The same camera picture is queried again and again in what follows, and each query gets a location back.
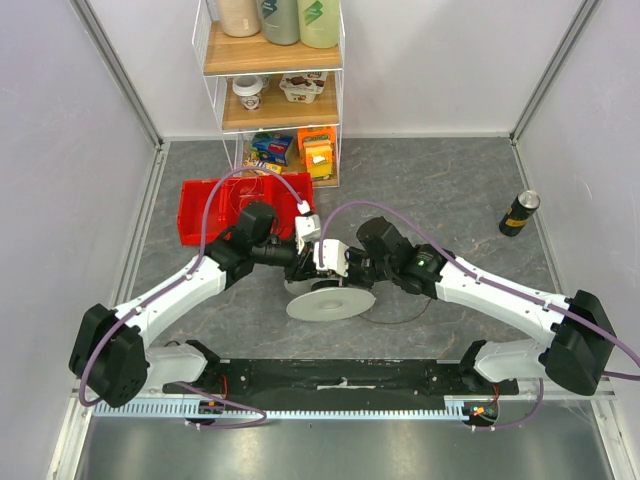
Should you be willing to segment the white perforated spool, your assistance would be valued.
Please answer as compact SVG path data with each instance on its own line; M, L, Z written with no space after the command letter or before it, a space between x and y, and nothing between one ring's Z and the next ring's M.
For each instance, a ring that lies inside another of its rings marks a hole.
M287 304L289 317L307 322L340 321L370 310L376 297L366 288L344 286L337 279L291 283L294 298Z

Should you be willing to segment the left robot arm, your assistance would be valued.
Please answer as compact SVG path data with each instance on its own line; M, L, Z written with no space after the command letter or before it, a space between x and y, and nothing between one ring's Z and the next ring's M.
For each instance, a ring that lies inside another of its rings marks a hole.
M289 276L296 270L313 270L310 249L319 238L321 223L307 203L298 208L294 232L282 240L272 231L275 208L252 202L235 224L167 280L116 307L90 307L69 360L70 371L80 381L81 404L121 407L139 394L151 374L169 382L164 362L150 352L151 344L195 306L248 276L255 265L281 267Z

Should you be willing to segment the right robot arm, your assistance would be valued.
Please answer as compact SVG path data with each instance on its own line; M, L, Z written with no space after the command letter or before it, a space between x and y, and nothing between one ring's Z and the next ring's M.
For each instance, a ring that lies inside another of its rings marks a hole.
M600 300L539 291L488 274L429 243L414 245L383 217L357 231L345 254L348 279L371 286L390 281L404 292L462 305L526 334L507 343L478 340L465 352L458 381L467 392L519 378L543 378L591 396L613 350L615 332Z

